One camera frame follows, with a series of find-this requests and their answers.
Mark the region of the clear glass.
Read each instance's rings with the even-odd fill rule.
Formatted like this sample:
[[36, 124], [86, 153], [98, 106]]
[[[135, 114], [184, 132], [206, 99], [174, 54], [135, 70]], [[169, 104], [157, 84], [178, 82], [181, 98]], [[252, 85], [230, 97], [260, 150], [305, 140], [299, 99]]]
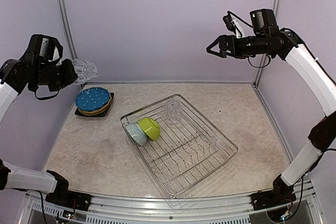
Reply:
[[168, 125], [178, 123], [182, 118], [181, 114], [181, 105], [178, 100], [171, 99], [166, 101], [164, 105], [164, 120]]
[[82, 85], [98, 76], [98, 67], [92, 62], [83, 59], [74, 59], [72, 60], [72, 64], [77, 74], [77, 79], [74, 81], [75, 85]]

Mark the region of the blue polka dot plate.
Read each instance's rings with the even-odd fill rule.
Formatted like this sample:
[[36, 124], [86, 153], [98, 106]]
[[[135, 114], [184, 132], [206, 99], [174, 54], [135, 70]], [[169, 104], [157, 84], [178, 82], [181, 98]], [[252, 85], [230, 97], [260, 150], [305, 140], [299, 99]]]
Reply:
[[101, 87], [91, 87], [82, 90], [75, 99], [77, 108], [82, 111], [95, 111], [98, 110], [111, 100], [110, 92]]

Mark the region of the yellow polka dot plate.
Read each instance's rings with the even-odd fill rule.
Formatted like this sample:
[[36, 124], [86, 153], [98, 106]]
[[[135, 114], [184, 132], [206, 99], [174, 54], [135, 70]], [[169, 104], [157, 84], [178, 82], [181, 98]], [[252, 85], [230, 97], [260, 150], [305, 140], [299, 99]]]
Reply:
[[107, 110], [107, 108], [111, 105], [112, 100], [113, 100], [113, 98], [112, 98], [112, 96], [110, 96], [110, 99], [109, 99], [108, 103], [98, 110], [94, 110], [94, 111], [84, 111], [84, 110], [81, 110], [81, 109], [78, 109], [78, 110], [79, 110], [79, 112], [81, 112], [84, 115], [89, 115], [89, 116], [96, 115], [96, 114], [99, 114], [99, 113]]

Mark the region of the black floral square plate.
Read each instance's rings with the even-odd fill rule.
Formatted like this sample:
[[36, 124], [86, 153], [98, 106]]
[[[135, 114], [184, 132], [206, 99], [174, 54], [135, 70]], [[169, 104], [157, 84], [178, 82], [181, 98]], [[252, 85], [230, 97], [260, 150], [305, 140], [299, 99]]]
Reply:
[[[114, 98], [114, 93], [113, 92], [110, 92], [110, 95], [112, 96], [112, 98]], [[82, 114], [81, 112], [79, 112], [78, 108], [76, 108], [75, 115], [81, 116], [81, 117], [87, 117], [87, 118], [102, 118], [102, 117], [105, 117], [108, 114], [112, 104], [113, 104], [113, 100], [112, 100], [111, 105], [107, 108], [107, 110], [105, 110], [105, 111], [103, 111], [99, 114], [91, 115], [91, 116]]]

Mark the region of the grey striped bowl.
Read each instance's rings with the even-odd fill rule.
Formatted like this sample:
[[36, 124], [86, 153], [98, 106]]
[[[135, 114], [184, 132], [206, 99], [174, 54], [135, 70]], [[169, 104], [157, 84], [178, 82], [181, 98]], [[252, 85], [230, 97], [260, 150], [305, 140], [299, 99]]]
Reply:
[[147, 135], [143, 132], [137, 123], [130, 123], [125, 126], [126, 131], [131, 138], [140, 146], [144, 146], [148, 140]]

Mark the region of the green bowl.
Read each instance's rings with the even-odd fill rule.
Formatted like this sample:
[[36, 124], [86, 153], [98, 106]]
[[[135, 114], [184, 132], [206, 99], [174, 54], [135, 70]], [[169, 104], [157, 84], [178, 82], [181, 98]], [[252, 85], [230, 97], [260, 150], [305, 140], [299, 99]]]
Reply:
[[159, 124], [152, 118], [144, 117], [138, 120], [137, 124], [142, 131], [151, 139], [156, 141], [161, 133]]

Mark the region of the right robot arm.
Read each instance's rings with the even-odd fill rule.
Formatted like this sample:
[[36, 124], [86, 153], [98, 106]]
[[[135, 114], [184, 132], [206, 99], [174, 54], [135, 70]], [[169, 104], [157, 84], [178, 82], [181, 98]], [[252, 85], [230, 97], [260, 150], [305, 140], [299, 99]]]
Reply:
[[242, 38], [220, 35], [206, 51], [221, 58], [246, 59], [263, 54], [279, 56], [297, 72], [318, 100], [324, 119], [313, 127], [304, 147], [280, 175], [283, 184], [294, 185], [335, 141], [335, 83], [292, 32], [276, 31], [270, 35]]

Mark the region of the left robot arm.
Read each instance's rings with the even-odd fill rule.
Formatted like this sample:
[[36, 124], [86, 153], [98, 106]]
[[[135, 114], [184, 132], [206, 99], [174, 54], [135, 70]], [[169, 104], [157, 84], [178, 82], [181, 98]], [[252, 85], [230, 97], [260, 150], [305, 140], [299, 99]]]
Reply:
[[[34, 67], [21, 60], [7, 60], [1, 67], [1, 120], [27, 85], [33, 86], [31, 90], [34, 93], [39, 86], [48, 86], [51, 92], [58, 93], [77, 78], [69, 59], [59, 66], [50, 62]], [[56, 172], [39, 172], [1, 160], [1, 190], [40, 191], [52, 194], [60, 204], [66, 206], [74, 199], [67, 187], [68, 182]]]

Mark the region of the left frame post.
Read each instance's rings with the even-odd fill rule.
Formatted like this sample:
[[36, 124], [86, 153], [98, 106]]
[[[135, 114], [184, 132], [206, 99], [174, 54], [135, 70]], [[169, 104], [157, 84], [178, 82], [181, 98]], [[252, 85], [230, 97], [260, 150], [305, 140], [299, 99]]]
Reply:
[[78, 86], [83, 87], [85, 85], [84, 79], [83, 79], [83, 67], [84, 62], [81, 59], [78, 59], [77, 52], [75, 49], [74, 40], [72, 37], [71, 29], [70, 29], [70, 23], [68, 20], [67, 10], [66, 10], [66, 2], [65, 0], [57, 0], [58, 3], [58, 9], [60, 12], [60, 18], [61, 18], [61, 24], [63, 27], [67, 47], [69, 50], [69, 57], [74, 65], [74, 69], [77, 71], [78, 80], [75, 81], [75, 84]]

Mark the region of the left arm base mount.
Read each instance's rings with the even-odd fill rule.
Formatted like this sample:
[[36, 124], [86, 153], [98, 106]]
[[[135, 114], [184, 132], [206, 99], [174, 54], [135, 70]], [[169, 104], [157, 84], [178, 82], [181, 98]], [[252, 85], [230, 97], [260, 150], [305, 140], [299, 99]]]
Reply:
[[57, 172], [47, 170], [57, 181], [53, 193], [48, 193], [45, 200], [58, 206], [74, 210], [88, 211], [92, 196], [86, 193], [69, 190], [69, 182]]

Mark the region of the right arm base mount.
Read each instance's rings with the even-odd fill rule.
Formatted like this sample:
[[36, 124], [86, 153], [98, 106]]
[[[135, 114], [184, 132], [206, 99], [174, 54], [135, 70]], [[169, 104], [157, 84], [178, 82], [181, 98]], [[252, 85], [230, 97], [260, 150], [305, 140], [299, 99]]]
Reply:
[[250, 198], [254, 211], [283, 205], [297, 199], [293, 185], [288, 186], [282, 180], [281, 175], [273, 181], [272, 189], [257, 191], [251, 194]]

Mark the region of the aluminium front rail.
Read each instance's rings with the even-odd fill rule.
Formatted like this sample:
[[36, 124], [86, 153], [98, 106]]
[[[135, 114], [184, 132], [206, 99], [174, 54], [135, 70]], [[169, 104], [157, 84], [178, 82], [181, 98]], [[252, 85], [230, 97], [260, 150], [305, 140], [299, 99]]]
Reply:
[[277, 208], [254, 210], [249, 193], [180, 199], [155, 199], [92, 194], [87, 211], [41, 201], [39, 193], [27, 193], [18, 223], [271, 223]]

